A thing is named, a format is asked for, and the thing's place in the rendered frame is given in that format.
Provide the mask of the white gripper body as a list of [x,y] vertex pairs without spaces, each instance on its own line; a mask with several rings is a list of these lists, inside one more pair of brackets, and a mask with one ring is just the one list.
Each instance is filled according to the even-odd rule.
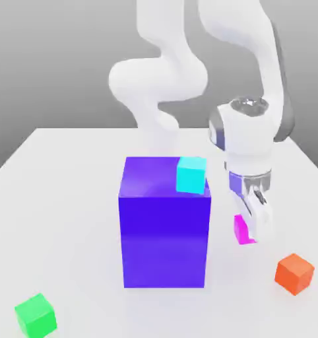
[[263,241],[271,237],[271,206],[263,192],[252,187],[243,197],[234,195],[239,214],[245,221],[249,237],[255,241]]

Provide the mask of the small magenta cube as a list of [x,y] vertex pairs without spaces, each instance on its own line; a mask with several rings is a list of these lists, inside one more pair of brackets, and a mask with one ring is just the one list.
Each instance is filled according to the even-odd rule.
[[256,241],[249,236],[248,227],[241,215],[234,216],[234,234],[240,245],[256,243]]

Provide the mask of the small orange cube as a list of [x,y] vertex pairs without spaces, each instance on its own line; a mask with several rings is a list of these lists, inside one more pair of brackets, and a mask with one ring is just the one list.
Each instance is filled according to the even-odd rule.
[[310,285],[314,270],[312,264],[292,253],[278,262],[274,280],[295,296]]

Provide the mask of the small cyan cube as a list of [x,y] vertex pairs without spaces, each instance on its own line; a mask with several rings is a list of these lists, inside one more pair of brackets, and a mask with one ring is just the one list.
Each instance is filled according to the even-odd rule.
[[202,195],[205,190],[207,160],[199,156],[181,156],[176,170],[176,190]]

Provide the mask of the small green cube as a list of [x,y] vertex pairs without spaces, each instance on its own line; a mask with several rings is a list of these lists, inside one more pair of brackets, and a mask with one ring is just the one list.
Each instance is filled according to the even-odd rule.
[[55,310],[42,293],[15,306],[15,314],[26,338],[44,338],[57,329]]

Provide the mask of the large blue box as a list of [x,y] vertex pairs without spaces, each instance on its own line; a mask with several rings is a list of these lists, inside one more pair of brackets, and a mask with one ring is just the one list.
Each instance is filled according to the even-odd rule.
[[125,160],[119,190],[123,282],[126,288],[205,285],[211,194],[178,192],[180,157]]

